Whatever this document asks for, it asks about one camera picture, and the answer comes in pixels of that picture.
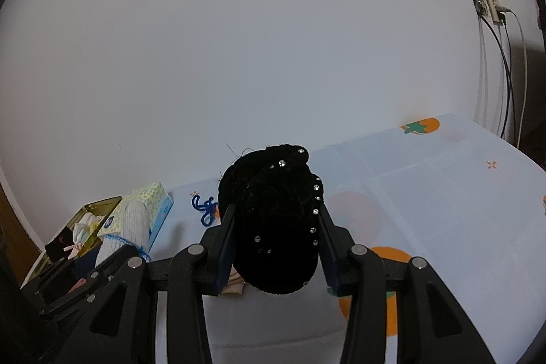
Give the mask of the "black fuzzy cloth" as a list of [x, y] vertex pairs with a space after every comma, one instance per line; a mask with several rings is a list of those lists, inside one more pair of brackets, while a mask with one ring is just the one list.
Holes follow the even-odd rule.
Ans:
[[46, 244], [45, 252], [52, 263], [60, 261], [62, 258], [68, 258], [66, 252], [63, 251], [63, 248], [73, 245], [72, 239], [72, 230], [65, 226], [56, 237]]

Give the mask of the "blue cord orange earplugs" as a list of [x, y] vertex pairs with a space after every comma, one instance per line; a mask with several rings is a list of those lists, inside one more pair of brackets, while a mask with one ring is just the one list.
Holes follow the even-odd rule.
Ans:
[[191, 207], [201, 214], [201, 224], [204, 227], [212, 226], [219, 217], [218, 203], [213, 196], [205, 199], [199, 193], [191, 197]]

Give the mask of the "black beaded hat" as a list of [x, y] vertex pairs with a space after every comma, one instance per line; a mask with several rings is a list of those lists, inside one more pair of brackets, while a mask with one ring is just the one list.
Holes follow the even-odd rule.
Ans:
[[268, 294], [297, 292], [316, 271], [323, 190], [308, 161], [302, 146], [269, 146], [241, 156], [219, 182], [219, 214], [234, 217], [232, 266]]

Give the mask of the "pink drawstring pouch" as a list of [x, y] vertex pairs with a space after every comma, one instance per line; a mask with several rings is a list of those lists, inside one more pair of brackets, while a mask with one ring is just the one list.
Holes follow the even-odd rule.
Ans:
[[72, 260], [82, 255], [82, 252], [84, 251], [84, 244], [79, 242], [63, 248], [63, 251], [68, 255], [68, 260]]

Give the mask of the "white waffle cloth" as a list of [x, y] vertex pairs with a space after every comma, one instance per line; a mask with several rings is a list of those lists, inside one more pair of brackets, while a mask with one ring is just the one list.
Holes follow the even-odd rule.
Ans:
[[102, 221], [101, 216], [96, 216], [92, 213], [86, 213], [82, 216], [79, 222], [75, 223], [72, 230], [72, 239], [74, 244], [83, 244], [95, 232], [99, 223]]

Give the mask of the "yellow cloth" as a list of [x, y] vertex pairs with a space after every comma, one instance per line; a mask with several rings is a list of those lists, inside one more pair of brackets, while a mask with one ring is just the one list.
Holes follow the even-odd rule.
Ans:
[[102, 239], [99, 236], [100, 230], [101, 226], [95, 227], [95, 230], [90, 233], [86, 241], [83, 243], [83, 250], [94, 249], [102, 243]]

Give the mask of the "pink beige cloth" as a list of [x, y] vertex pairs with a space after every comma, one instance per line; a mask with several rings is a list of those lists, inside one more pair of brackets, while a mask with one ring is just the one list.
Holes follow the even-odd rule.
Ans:
[[241, 296], [243, 294], [245, 281], [243, 277], [231, 267], [228, 282], [221, 291], [222, 296]]

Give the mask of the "gold rectangular tin box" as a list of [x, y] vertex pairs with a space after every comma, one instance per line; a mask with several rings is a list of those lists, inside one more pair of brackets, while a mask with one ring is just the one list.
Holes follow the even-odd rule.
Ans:
[[121, 196], [85, 204], [45, 246], [45, 251], [35, 261], [23, 285], [43, 276], [61, 261], [80, 258], [101, 245], [98, 232], [113, 214]]

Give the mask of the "yellow patterned tissue pack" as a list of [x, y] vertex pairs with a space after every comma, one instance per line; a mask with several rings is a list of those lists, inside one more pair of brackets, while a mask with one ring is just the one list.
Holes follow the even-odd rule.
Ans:
[[[142, 188], [134, 189], [126, 195], [122, 201], [136, 199], [141, 201], [149, 211], [149, 250], [152, 248], [156, 237], [167, 218], [170, 209], [173, 206], [173, 200], [160, 182], [148, 184]], [[114, 217], [120, 210], [121, 204], [113, 211], [113, 214], [106, 219], [103, 227], [111, 225], [108, 222], [110, 217]]]

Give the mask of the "persimmon print tablecloth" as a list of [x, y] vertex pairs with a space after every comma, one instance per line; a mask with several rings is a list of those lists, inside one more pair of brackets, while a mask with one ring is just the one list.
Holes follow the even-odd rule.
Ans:
[[426, 258], [499, 363], [519, 360], [545, 320], [545, 173], [529, 157], [459, 115], [429, 134], [355, 122], [290, 128], [258, 120], [190, 128], [169, 158], [173, 207], [151, 255], [199, 241], [191, 195], [217, 192], [217, 177], [246, 150], [291, 143], [310, 152], [329, 212], [354, 240]]

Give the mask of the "wall power outlet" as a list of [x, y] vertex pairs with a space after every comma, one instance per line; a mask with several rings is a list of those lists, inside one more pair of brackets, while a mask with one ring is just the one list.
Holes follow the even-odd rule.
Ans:
[[494, 25], [503, 25], [505, 16], [499, 0], [473, 0], [477, 14], [490, 19]]

